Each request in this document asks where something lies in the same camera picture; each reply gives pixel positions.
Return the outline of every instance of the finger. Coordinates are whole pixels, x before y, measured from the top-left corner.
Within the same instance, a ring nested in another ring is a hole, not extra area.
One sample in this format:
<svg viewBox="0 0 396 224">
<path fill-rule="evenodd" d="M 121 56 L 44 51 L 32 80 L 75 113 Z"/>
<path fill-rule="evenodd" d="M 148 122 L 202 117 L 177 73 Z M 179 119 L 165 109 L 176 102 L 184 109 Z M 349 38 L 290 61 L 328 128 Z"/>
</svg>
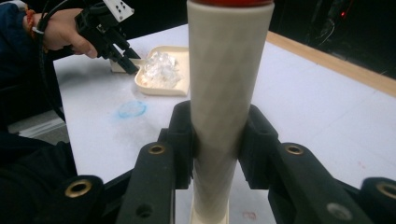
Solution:
<svg viewBox="0 0 396 224">
<path fill-rule="evenodd" d="M 86 40 L 81 35 L 77 33 L 70 35 L 69 42 L 76 49 L 76 51 L 82 52 L 90 58 L 96 58 L 97 56 L 96 49 L 88 40 Z"/>
</svg>

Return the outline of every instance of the dark background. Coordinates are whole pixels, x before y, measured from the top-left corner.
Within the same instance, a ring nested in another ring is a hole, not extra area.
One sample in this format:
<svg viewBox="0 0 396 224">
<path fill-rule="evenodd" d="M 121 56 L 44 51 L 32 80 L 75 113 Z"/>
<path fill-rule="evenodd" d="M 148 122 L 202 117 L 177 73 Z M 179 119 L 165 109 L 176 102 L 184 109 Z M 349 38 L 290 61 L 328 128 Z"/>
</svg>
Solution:
<svg viewBox="0 0 396 224">
<path fill-rule="evenodd" d="M 396 78 L 396 1 L 275 2 L 271 31 Z"/>
</svg>

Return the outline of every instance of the red cap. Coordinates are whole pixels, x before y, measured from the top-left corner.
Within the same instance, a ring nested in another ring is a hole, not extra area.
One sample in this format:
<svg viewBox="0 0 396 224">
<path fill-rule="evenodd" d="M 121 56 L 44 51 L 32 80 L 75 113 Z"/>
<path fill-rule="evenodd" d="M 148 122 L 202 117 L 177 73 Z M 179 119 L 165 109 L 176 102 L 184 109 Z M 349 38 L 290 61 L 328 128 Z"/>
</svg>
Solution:
<svg viewBox="0 0 396 224">
<path fill-rule="evenodd" d="M 196 3 L 220 7 L 256 7 L 268 5 L 273 0 L 191 0 Z"/>
</svg>

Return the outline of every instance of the black cable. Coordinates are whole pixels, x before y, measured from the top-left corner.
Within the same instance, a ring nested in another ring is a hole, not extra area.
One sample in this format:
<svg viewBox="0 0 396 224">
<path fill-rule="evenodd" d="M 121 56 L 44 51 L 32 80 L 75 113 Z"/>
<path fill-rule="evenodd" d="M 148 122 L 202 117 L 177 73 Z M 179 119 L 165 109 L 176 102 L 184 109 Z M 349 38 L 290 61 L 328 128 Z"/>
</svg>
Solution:
<svg viewBox="0 0 396 224">
<path fill-rule="evenodd" d="M 48 6 L 47 4 L 44 6 L 43 12 L 41 14 L 41 19 L 38 22 L 37 28 L 35 30 L 36 36 L 37 36 L 37 42 L 38 42 L 38 61 L 39 61 L 39 67 L 40 67 L 40 73 L 41 73 L 41 80 L 43 84 L 43 92 L 44 95 L 49 102 L 49 105 L 52 107 L 53 111 L 61 118 L 64 122 L 66 122 L 65 117 L 64 117 L 64 112 L 59 108 L 57 105 L 55 99 L 51 95 L 51 90 L 50 90 L 50 85 L 47 81 L 47 73 L 46 73 L 46 53 L 44 51 L 44 32 L 47 28 L 48 22 L 50 20 L 50 17 L 55 14 L 58 10 L 61 10 L 65 8 L 70 2 L 74 0 L 64 0 L 62 3 L 54 7 L 49 13 L 45 14 L 46 7 Z"/>
</svg>

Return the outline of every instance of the clear plastic pieces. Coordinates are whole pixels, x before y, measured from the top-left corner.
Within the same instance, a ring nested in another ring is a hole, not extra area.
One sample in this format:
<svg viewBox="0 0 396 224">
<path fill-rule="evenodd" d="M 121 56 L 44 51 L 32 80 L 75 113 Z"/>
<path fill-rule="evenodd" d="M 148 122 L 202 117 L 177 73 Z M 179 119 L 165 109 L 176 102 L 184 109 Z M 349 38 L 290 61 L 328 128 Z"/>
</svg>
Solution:
<svg viewBox="0 0 396 224">
<path fill-rule="evenodd" d="M 172 89 L 182 79 L 177 71 L 177 60 L 167 53 L 155 51 L 147 59 L 142 84 L 149 88 Z"/>
</svg>

